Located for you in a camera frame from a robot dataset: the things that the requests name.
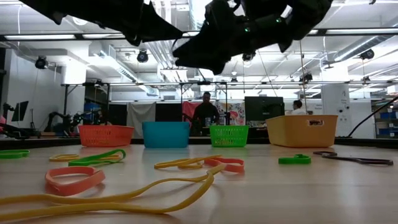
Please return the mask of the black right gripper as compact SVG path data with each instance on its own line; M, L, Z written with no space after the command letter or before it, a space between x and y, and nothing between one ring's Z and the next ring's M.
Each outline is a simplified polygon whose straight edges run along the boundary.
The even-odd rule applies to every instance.
M240 1L245 15L237 16L227 2L217 2L217 30L203 29L173 51L175 64L202 68L219 75L227 56L252 53L277 44L285 52L292 44L287 25L290 11L287 1Z

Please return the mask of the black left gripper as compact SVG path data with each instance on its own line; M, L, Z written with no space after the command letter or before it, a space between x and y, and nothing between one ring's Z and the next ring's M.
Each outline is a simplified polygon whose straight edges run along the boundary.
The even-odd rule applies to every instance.
M66 0L62 9L70 16L120 31L132 45L179 39L183 32L156 13L153 3L130 0Z

